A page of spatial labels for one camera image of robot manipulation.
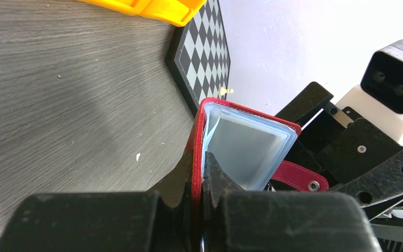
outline card holder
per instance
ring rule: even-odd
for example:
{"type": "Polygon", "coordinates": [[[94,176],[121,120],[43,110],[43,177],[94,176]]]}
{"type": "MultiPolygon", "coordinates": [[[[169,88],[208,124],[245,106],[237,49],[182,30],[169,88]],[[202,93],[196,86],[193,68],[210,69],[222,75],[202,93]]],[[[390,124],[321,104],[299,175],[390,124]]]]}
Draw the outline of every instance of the card holder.
{"type": "Polygon", "coordinates": [[[195,116],[193,128],[191,130],[191,133],[189,135],[188,141],[186,143],[186,148],[185,148],[185,150],[193,151],[193,173],[192,173],[192,183],[191,183],[191,191],[192,191],[191,199],[193,201],[194,209],[197,209],[197,205],[199,203],[199,199],[200,199],[200,195],[201,195],[201,191],[202,191],[202,185],[201,185],[202,181],[203,181],[202,160],[204,160],[203,141],[204,141],[205,137],[212,138],[214,136],[214,133],[216,133],[216,131],[214,131],[211,135],[208,135],[212,131],[212,128],[214,128],[214,126],[217,124],[217,121],[213,120],[213,122],[211,123],[211,121],[209,120],[209,123],[207,125],[206,123],[208,122],[209,118],[206,114],[206,110],[204,109],[205,105],[212,103],[212,102],[219,104],[219,105],[223,105],[227,108],[231,108],[236,111],[241,111],[241,112],[249,114],[249,115],[258,116],[260,119],[267,119],[270,121],[276,121],[276,122],[282,123],[282,124],[286,125],[287,127],[289,127],[290,129],[294,130],[296,135],[300,135],[300,133],[301,133],[301,127],[295,123],[273,117],[271,115],[238,105],[233,102],[220,100],[220,99],[216,99],[216,98],[204,99],[201,102],[198,112],[195,116]]]}
{"type": "Polygon", "coordinates": [[[216,157],[223,172],[247,191],[261,191],[276,172],[297,138],[286,124],[234,109],[215,101],[204,103],[205,152],[216,157]]]}

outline red leather strap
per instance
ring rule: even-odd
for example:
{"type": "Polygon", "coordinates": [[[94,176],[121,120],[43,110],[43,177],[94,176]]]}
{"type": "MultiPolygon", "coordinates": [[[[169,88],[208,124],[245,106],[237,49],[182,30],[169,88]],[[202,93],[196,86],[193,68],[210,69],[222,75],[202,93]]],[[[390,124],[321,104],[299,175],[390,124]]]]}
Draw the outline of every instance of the red leather strap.
{"type": "Polygon", "coordinates": [[[308,184],[311,181],[319,183],[318,192],[326,191],[329,187],[328,181],[324,177],[289,161],[283,161],[271,179],[285,183],[303,192],[310,192],[308,184]]]}

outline red wallet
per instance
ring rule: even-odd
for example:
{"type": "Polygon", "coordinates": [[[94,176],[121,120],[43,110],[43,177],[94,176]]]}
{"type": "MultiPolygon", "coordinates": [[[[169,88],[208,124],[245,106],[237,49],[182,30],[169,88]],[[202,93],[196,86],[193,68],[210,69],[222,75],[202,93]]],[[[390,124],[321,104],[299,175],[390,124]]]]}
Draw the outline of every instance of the red wallet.
{"type": "MultiPolygon", "coordinates": [[[[201,174],[202,167],[202,143],[203,143],[203,132],[204,132],[204,127],[205,127],[205,122],[206,122],[206,115],[204,112],[204,105],[208,102],[215,102],[217,104],[223,105],[230,107],[235,110],[240,110],[242,112],[248,113],[248,114],[253,114],[262,118],[266,118],[272,121],[277,121],[280,123],[283,123],[287,126],[289,126],[291,129],[293,129],[297,135],[300,135],[301,133],[301,127],[295,123],[289,122],[282,120],[280,118],[276,118],[274,116],[249,109],[247,107],[235,104],[233,102],[225,101],[225,100],[220,100],[216,98],[206,98],[204,99],[198,109],[198,112],[195,117],[195,121],[193,124],[193,128],[191,130],[191,133],[189,135],[189,139],[186,144],[185,150],[193,150],[193,174],[192,174],[192,193],[191,193],[191,198],[192,198],[192,209],[195,211],[198,210],[199,207],[199,201],[200,201],[200,196],[202,192],[202,181],[203,181],[203,175],[201,174]]],[[[318,191],[325,191],[328,189],[328,183],[327,180],[308,170],[305,169],[299,165],[296,165],[294,163],[288,162],[288,161],[283,161],[282,164],[279,166],[279,168],[276,170],[276,173],[272,176],[272,179],[278,180],[282,183],[285,183],[287,185],[290,185],[293,188],[296,188],[299,191],[310,191],[308,188],[308,184],[311,181],[316,181],[319,184],[319,190],[318,191]]]]}

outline chessboard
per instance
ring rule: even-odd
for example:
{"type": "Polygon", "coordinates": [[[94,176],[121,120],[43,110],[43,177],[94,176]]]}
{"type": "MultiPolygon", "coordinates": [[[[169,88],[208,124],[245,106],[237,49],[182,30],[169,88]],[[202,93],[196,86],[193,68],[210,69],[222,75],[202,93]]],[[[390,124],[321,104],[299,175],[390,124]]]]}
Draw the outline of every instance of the chessboard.
{"type": "Polygon", "coordinates": [[[191,112],[207,97],[226,100],[229,51],[218,0],[208,0],[173,35],[166,64],[191,112]]]}

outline camera lens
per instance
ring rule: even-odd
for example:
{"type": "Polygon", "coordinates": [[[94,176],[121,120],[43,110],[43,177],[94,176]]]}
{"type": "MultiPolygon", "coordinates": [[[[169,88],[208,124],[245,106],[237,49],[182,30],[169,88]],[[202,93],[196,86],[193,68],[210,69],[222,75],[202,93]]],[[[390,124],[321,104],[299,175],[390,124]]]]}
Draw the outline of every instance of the camera lens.
{"type": "Polygon", "coordinates": [[[383,83],[385,80],[385,74],[383,72],[376,71],[373,74],[373,80],[378,84],[383,83]]]}
{"type": "Polygon", "coordinates": [[[403,85],[397,85],[395,88],[395,93],[399,96],[403,96],[403,85]]]}

